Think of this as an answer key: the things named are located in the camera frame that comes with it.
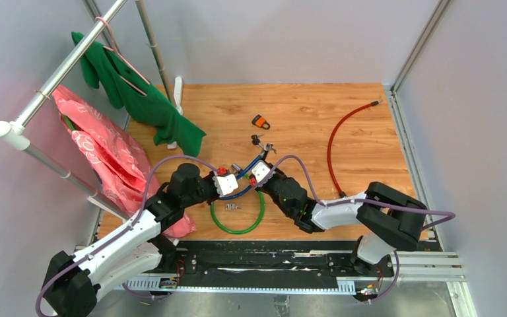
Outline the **green cable lock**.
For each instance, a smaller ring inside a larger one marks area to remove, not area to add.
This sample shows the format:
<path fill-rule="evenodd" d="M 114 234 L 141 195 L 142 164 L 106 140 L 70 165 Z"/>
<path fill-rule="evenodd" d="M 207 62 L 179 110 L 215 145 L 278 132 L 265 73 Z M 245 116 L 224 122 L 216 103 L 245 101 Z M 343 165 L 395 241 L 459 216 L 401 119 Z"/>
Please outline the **green cable lock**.
<path fill-rule="evenodd" d="M 235 203 L 241 209 L 226 210 L 225 205 Z M 265 198 L 256 190 L 250 190 L 245 195 L 230 200 L 212 202 L 209 213 L 215 226 L 226 234 L 244 235 L 255 230 L 265 216 Z"/>

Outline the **small silver cable keys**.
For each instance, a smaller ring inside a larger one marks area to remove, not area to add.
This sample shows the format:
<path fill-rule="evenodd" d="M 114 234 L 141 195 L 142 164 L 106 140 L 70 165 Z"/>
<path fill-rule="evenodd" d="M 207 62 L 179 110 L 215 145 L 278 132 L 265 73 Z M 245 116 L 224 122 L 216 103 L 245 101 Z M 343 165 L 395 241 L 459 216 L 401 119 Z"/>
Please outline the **small silver cable keys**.
<path fill-rule="evenodd" d="M 235 210 L 235 209 L 241 209 L 242 207 L 239 205 L 236 205 L 235 203 L 228 203 L 225 205 L 226 210 Z"/>

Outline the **blue cable lock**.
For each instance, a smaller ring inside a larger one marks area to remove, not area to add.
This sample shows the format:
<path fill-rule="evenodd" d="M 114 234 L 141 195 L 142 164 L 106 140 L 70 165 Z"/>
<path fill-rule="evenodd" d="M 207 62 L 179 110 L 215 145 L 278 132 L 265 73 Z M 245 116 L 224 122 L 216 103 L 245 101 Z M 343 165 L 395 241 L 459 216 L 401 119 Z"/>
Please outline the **blue cable lock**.
<path fill-rule="evenodd" d="M 242 178 L 245 178 L 246 176 L 250 177 L 250 170 L 252 169 L 254 164 L 259 160 L 264 160 L 269 165 L 269 163 L 266 161 L 266 158 L 270 152 L 277 153 L 277 150 L 274 147 L 274 144 L 272 144 L 272 143 L 263 144 L 263 148 L 261 149 L 260 154 L 258 156 L 256 156 L 251 161 L 251 163 L 249 163 L 249 165 L 247 165 L 247 167 L 245 167 L 244 169 L 241 169 L 239 171 L 238 175 L 236 176 L 236 179 L 240 180 Z M 248 193 L 250 190 L 253 190 L 256 186 L 257 185 L 255 184 L 255 182 L 251 181 L 243 190 L 240 190 L 237 194 L 230 194 L 226 197 L 221 197 L 220 199 L 223 201 L 230 201 L 230 200 L 239 198 L 239 197 L 245 195 L 246 193 Z"/>

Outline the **black padlock keys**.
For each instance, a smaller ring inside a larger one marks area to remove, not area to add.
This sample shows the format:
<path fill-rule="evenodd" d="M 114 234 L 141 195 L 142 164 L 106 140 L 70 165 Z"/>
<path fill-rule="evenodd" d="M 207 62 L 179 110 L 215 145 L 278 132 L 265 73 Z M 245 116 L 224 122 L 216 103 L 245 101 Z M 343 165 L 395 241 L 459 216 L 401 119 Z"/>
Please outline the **black padlock keys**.
<path fill-rule="evenodd" d="M 252 144 L 256 147 L 259 147 L 260 149 L 263 148 L 263 144 L 261 143 L 261 140 L 260 140 L 260 137 L 263 136 L 263 134 L 261 135 L 251 135 L 251 139 L 252 139 Z"/>

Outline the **orange black padlock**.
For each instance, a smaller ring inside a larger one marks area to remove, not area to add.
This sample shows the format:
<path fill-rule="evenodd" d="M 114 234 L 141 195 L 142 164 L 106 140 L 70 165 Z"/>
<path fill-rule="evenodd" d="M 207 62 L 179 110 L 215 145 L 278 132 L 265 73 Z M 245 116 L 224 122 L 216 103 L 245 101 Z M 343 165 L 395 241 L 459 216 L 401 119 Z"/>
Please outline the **orange black padlock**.
<path fill-rule="evenodd" d="M 264 130 L 268 130 L 271 128 L 271 125 L 267 122 L 267 120 L 261 116 L 261 115 L 256 115 L 253 120 L 252 120 L 252 125 L 258 127 L 258 128 L 261 128 L 261 129 L 264 129 Z"/>

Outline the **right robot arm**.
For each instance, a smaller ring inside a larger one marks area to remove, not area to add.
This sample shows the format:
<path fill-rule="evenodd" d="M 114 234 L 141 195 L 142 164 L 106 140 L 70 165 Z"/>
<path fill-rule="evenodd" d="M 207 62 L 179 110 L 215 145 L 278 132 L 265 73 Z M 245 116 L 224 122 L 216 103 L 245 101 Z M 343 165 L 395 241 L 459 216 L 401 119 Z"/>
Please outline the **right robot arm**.
<path fill-rule="evenodd" d="M 329 201 L 308 197 L 307 190 L 288 176 L 273 176 L 256 190 L 267 194 L 308 234 L 365 226 L 369 233 L 358 238 L 347 262 L 347 268 L 357 275 L 368 275 L 394 251 L 415 251 L 424 228 L 426 205 L 381 182 L 370 183 L 359 194 Z"/>

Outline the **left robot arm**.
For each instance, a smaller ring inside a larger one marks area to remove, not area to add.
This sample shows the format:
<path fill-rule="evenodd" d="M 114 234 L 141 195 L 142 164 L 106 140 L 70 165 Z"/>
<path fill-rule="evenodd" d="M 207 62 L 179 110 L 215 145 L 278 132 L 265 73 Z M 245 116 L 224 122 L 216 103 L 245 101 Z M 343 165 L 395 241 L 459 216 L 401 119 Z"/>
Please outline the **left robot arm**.
<path fill-rule="evenodd" d="M 52 256 L 36 298 L 37 316 L 44 316 L 43 302 L 55 316 L 88 316 L 132 277 L 154 268 L 171 271 L 176 247 L 164 232 L 184 218 L 186 208 L 226 197 L 237 187 L 235 175 L 225 168 L 212 168 L 202 176 L 194 163 L 179 165 L 136 214 L 106 237 L 73 254 L 60 251 Z"/>

